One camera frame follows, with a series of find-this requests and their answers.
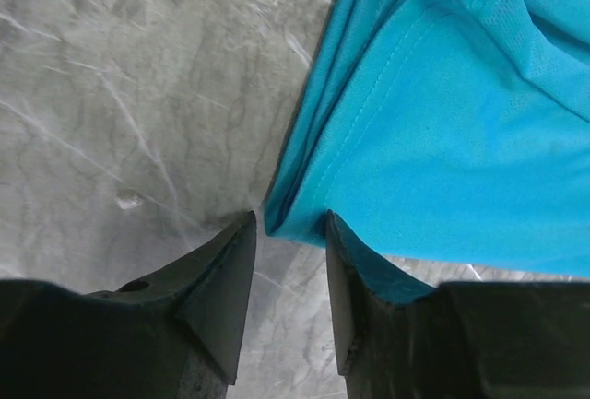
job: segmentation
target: blue towel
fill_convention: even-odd
[[[590,276],[589,66],[590,0],[337,0],[267,233]]]

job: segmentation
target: wrinkled fabric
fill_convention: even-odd
[[[265,209],[325,245],[590,276],[590,0],[337,0]]]

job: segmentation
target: blue cloth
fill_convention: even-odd
[[[590,0],[337,0],[267,233],[590,276],[589,65]]]

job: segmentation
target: blue fabric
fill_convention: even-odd
[[[267,233],[590,276],[589,65],[590,0],[337,0]]]

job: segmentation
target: gray marble surface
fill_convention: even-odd
[[[0,277],[115,289],[260,210],[331,2],[0,0]],[[346,397],[323,251],[260,232],[229,397]]]

